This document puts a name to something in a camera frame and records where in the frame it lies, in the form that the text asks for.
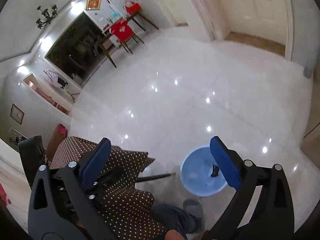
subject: foot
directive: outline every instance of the foot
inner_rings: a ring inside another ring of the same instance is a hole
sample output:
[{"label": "foot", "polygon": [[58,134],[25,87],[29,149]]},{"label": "foot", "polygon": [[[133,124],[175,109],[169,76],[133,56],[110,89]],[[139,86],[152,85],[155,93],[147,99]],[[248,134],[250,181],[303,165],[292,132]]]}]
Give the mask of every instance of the foot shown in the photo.
[{"label": "foot", "polygon": [[196,217],[194,233],[204,231],[204,214],[201,203],[197,199],[188,198],[183,202],[183,210]]}]

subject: hand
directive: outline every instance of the hand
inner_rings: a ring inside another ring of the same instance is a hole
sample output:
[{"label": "hand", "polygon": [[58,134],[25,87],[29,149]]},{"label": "hand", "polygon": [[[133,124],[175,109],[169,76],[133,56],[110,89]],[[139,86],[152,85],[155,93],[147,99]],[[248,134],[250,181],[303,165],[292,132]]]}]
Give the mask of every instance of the hand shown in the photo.
[{"label": "hand", "polygon": [[185,240],[176,230],[170,230],[165,235],[164,240]]}]

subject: blue plastic bucket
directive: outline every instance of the blue plastic bucket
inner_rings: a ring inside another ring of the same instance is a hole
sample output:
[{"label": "blue plastic bucket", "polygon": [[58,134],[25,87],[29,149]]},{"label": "blue plastic bucket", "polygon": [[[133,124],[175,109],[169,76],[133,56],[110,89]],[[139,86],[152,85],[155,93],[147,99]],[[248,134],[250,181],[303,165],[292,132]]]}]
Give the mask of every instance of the blue plastic bucket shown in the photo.
[{"label": "blue plastic bucket", "polygon": [[183,186],[192,194],[207,197],[220,192],[227,182],[219,171],[217,177],[211,177],[213,165],[217,165],[209,146],[202,146],[192,151],[180,168]]}]

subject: silver screw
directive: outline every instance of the silver screw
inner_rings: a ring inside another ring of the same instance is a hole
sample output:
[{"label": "silver screw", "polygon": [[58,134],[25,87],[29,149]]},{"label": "silver screw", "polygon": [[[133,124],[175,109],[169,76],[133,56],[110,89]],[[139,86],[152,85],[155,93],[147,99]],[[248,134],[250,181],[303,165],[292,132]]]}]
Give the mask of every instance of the silver screw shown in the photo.
[{"label": "silver screw", "polygon": [[77,166],[77,163],[75,161],[71,161],[71,162],[68,163],[68,167],[69,168],[74,168],[76,166]]},{"label": "silver screw", "polygon": [[253,165],[253,162],[250,161],[250,160],[245,160],[244,161],[244,165],[247,166],[247,167],[251,167]]},{"label": "silver screw", "polygon": [[275,165],[276,170],[280,171],[282,170],[282,166],[280,164],[276,164]]},{"label": "silver screw", "polygon": [[41,165],[41,166],[39,167],[39,171],[44,171],[46,168],[47,168],[47,167],[46,167],[45,165]]}]

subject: framed picture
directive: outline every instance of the framed picture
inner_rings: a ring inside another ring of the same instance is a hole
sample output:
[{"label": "framed picture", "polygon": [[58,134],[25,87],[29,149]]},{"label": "framed picture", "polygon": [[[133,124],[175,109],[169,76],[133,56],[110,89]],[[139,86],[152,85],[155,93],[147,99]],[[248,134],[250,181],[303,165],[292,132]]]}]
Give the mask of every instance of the framed picture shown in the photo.
[{"label": "framed picture", "polygon": [[24,112],[22,112],[19,108],[17,108],[15,104],[12,104],[10,116],[14,120],[16,120],[19,124],[22,124]]},{"label": "framed picture", "polygon": [[101,0],[87,0],[86,10],[100,10]]}]

